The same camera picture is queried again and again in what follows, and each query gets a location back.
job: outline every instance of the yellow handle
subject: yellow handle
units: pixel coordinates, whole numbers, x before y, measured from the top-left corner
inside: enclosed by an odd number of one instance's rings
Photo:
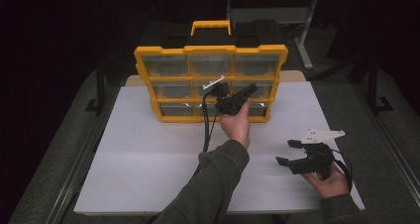
[[[196,28],[227,28],[228,34],[231,35],[231,22],[229,20],[195,21],[192,23],[191,36],[194,36]]]

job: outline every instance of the person's right hand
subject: person's right hand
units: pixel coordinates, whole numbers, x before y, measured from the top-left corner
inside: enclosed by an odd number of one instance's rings
[[[346,177],[337,166],[332,163],[330,176],[321,180],[312,173],[303,173],[302,176],[312,185],[322,198],[328,198],[349,193]]]
[[[248,112],[250,110],[251,100],[248,98],[247,102],[244,103],[239,113],[235,116],[223,114],[220,117],[220,126],[222,130],[231,140],[240,142],[245,149],[250,146],[250,119]]]

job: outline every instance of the background desk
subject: background desk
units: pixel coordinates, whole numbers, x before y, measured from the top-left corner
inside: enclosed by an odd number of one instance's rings
[[[318,194],[309,183],[280,167],[274,157],[305,157],[303,150],[290,149],[286,141],[300,139],[310,128],[329,129],[327,121],[309,82],[282,82],[276,98],[270,121],[252,124],[251,161],[234,192],[230,212],[319,209]],[[145,87],[123,87],[74,211],[86,215],[162,211],[192,176],[203,133],[202,123],[159,122]],[[209,150],[226,140],[216,125]],[[338,149],[334,141],[327,144]],[[365,208],[356,188],[352,197]]]

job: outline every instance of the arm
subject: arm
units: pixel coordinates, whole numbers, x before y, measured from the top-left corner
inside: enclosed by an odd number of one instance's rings
[[[250,102],[236,116],[222,115],[220,125],[229,137],[210,153],[200,153],[201,172],[185,185],[154,223],[220,223],[250,157]]]
[[[368,223],[368,218],[359,210],[349,194],[346,177],[334,163],[331,164],[330,176],[321,180],[305,173],[302,175],[321,196],[320,205],[326,224]]]

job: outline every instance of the dark green sweatshirt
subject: dark green sweatshirt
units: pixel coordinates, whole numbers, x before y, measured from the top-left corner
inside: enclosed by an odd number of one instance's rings
[[[250,157],[241,143],[230,140],[198,156],[201,172],[185,185],[154,224],[221,223],[232,193]],[[320,201],[325,223],[367,223],[349,195]]]

